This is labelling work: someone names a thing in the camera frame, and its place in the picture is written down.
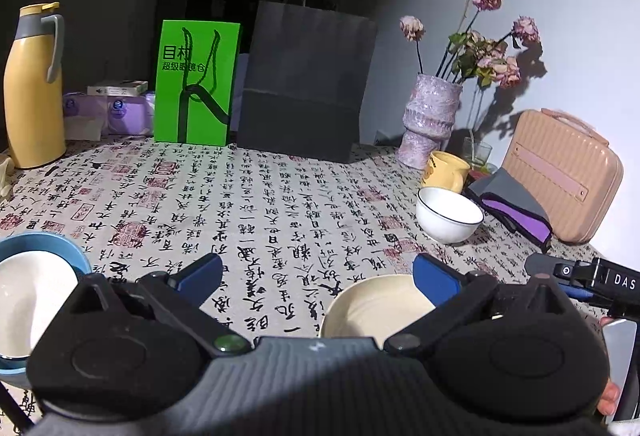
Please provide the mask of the person's right hand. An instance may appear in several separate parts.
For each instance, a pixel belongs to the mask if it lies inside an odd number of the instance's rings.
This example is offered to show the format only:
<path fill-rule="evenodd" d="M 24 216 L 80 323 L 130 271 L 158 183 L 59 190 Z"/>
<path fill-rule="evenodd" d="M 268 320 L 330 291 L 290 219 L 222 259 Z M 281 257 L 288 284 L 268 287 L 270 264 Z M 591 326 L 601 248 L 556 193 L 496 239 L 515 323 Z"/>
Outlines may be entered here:
<path fill-rule="evenodd" d="M 615 413 L 619 396 L 620 388 L 611 380 L 608 380 L 608 384 L 606 384 L 597 405 L 597 409 L 602 416 L 612 416 Z"/>

